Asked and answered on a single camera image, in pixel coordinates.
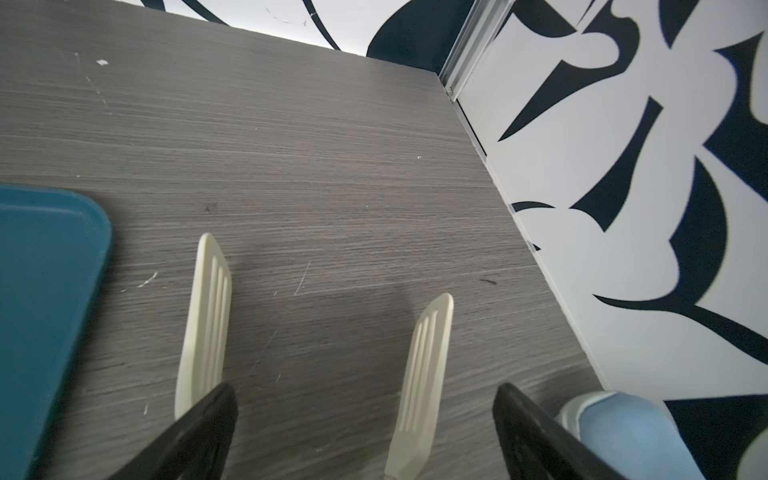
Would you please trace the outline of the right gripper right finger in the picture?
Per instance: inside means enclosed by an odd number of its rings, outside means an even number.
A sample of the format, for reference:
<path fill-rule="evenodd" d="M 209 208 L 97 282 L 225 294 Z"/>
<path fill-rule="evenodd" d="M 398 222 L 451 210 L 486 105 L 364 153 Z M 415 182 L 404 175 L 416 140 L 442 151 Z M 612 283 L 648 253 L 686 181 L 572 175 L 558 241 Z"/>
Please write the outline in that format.
<path fill-rule="evenodd" d="M 622 477 L 511 383 L 498 386 L 493 419 L 512 479 Z"/>

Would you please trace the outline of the metal tongs white tips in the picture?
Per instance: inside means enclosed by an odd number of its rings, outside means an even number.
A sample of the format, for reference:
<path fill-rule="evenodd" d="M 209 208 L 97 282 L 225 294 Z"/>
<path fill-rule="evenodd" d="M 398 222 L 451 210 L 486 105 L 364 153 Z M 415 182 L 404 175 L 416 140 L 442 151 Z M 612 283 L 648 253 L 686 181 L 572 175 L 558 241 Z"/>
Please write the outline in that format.
<path fill-rule="evenodd" d="M 175 389 L 181 419 L 222 379 L 232 275 L 214 236 L 200 237 Z M 414 479 L 424 468 L 436 433 L 449 350 L 454 298 L 443 293 L 422 312 L 412 336 L 399 411 L 384 477 Z"/>

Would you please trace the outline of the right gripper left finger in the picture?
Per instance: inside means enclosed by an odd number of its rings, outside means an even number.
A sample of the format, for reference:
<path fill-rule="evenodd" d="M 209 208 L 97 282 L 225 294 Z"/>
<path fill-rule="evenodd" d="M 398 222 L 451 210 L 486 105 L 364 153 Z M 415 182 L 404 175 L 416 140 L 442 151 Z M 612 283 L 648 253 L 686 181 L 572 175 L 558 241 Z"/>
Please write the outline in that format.
<path fill-rule="evenodd" d="M 235 389 L 222 382 L 111 478 L 219 479 L 237 419 Z"/>

